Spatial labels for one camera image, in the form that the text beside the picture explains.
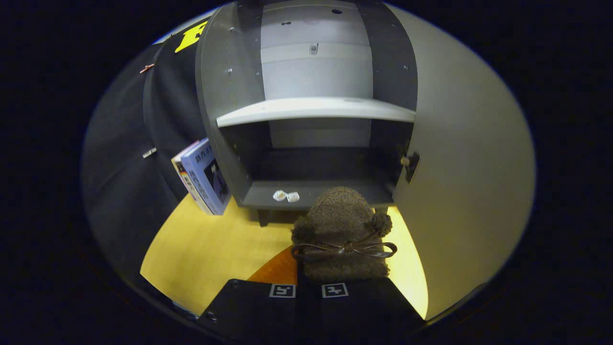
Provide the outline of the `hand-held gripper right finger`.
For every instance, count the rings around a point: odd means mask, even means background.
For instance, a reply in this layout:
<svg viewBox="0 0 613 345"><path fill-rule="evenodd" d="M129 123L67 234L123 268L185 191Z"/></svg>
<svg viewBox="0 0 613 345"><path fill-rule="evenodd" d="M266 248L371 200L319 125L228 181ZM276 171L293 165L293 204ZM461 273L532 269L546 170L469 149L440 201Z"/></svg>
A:
<svg viewBox="0 0 613 345"><path fill-rule="evenodd" d="M388 278L298 285L302 338L407 338L424 323Z"/></svg>

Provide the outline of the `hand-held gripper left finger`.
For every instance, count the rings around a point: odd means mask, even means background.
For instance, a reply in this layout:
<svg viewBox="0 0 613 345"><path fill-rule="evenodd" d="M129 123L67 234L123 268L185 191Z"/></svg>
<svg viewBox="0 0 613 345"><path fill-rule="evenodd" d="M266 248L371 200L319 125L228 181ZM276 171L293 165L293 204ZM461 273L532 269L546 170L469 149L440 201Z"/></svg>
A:
<svg viewBox="0 0 613 345"><path fill-rule="evenodd" d="M221 337L289 337L298 283L291 247L248 279L230 279L202 312L198 325Z"/></svg>

